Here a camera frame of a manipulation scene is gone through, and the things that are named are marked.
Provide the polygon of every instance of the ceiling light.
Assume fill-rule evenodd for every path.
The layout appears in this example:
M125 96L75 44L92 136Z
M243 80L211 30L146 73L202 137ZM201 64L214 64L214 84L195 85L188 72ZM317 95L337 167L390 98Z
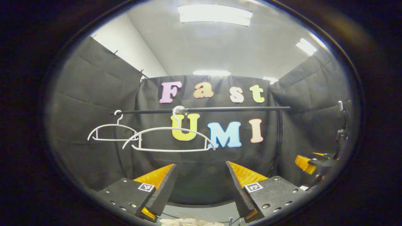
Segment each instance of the ceiling light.
M211 75L211 76L228 76L230 72L227 71L217 71L217 70L199 70L193 71L195 75Z
M268 80L271 85L278 81L276 78L271 78L271 77L263 77L263 79Z
M309 56L312 56L317 49L310 44L307 40L305 39L300 39L300 42L296 44L297 47L299 47L301 50L305 51Z
M317 37L315 36L313 33L310 33L310 36L325 50L328 50L327 46Z
M180 21L186 22L224 22L243 26L250 25L252 12L243 9L212 5L193 4L179 6Z

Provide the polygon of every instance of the black backdrop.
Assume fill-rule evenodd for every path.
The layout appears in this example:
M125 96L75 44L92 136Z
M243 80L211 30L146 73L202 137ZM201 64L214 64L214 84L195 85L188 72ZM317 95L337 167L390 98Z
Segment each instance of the black backdrop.
M47 107L48 136L54 154L83 186L98 191L123 177L114 142L89 142L87 137L100 125L116 123L110 112L134 108L140 78L138 70L90 37L61 69ZM120 124L129 125L131 119L123 117ZM113 139L113 128L101 128L98 135ZM129 130L117 128L118 138L129 136ZM126 175L132 177L131 153L120 155Z
M159 103L162 95L163 82L181 81L183 86L178 89L173 102ZM214 95L209 98L197 99L193 96L195 85L200 82L209 82ZM264 92L263 103L253 100L250 87L258 84ZM234 103L230 100L229 88L240 87L243 90L244 101ZM136 96L136 110L172 109L177 105L186 108L192 107L251 107L274 106L272 94L269 92L269 82L259 78L239 76L169 76L146 79L141 83ZM133 168L138 175L149 172L171 163L179 163L180 171L175 188L170 197L172 202L186 204L211 204L231 199L228 193L228 175L226 175L225 161L233 161L244 167L267 175L274 165L275 145L277 139L277 113L249 111L249 112L210 112L199 113L198 132L210 137L208 123L218 122L224 130L232 121L241 123L239 134L242 145L229 148L227 145L214 151L210 149L202 152L168 153L143 152L133 150ZM132 127L144 130L154 127L171 127L172 114L134 115ZM260 143L251 143L252 137L250 119L261 119L261 135L264 140ZM189 120L182 122L183 128L189 128ZM142 145L145 148L155 149L200 149L204 147L204 138L196 136L190 141L179 141L172 136L171 131L152 131L144 134Z
M348 115L353 115L347 74L331 54L318 48L312 57L271 86L271 92L278 105L291 107L291 111L283 112L277 173L301 186L309 175L294 164L296 156L335 153L336 134L344 123L338 101L344 103ZM351 125L353 119L347 120ZM353 135L354 128L348 129Z
M334 58L318 50L298 67L283 76L277 83L241 76L168 76L149 78L140 82L140 72L92 38L87 38L71 55L60 70L54 97L48 106L50 137L56 155L76 180L95 191L112 184L126 175L136 178L150 171L178 163L179 177L170 197L171 202L182 204L212 204L232 199L228 193L225 161L232 161L266 176L278 174L297 186L303 185L308 175L294 160L298 154L311 152L333 153L335 135L343 121L337 107L339 100L350 99L345 73ZM163 82L181 81L173 102L159 103ZM209 82L214 95L197 99L195 85ZM254 85L264 90L263 103L253 100L249 90ZM229 88L240 87L244 102L234 103ZM242 145L237 148L218 147L202 152L144 152L130 146L121 149L124 172L116 155L114 142L86 140L97 126L115 123L109 115L119 109L150 110L172 109L177 105L192 107L253 107L290 106L283 112L283 136L278 143L278 113L276 111L211 112L200 113L198 131L210 137L208 123L218 122L224 130L232 121L241 123L239 133ZM345 106L349 113L352 109ZM120 121L136 131L154 127L170 127L171 114L125 115ZM262 119L261 134L264 140L251 143L250 119ZM189 128L189 120L183 120ZM117 138L132 135L118 128ZM111 127L99 130L100 138L113 138ZM144 134L142 145L155 149L199 149L204 139L196 136L191 141L176 140L171 131L153 131Z

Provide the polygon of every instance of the ceiling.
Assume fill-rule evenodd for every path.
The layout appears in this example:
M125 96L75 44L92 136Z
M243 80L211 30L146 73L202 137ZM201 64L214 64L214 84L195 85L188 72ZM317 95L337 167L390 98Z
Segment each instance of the ceiling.
M177 7L198 3L251 11L250 26L181 23ZM253 0L151 0L128 15L170 76L226 70L233 76L278 79L308 58L296 47L301 38L316 44L289 15Z

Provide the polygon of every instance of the letter m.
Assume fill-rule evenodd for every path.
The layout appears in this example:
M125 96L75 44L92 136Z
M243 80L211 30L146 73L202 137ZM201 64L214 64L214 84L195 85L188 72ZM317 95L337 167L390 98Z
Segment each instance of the letter m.
M239 140L239 127L240 122L233 121L229 123L226 131L224 131L221 125L217 122L211 122L207 125L207 127L211 130L211 141L215 148L219 147L217 140L225 147L226 143L228 143L229 148L240 147L242 143Z

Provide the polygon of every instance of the hanging rod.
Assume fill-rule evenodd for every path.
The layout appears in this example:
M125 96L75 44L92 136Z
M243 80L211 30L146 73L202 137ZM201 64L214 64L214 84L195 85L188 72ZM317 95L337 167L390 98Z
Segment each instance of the hanging rod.
M191 113L191 112L227 112L227 111L288 111L290 107L198 107L198 108L184 108L179 113ZM136 110L136 111L121 111L117 115L121 114L161 114L172 113L173 109L155 109L155 110Z

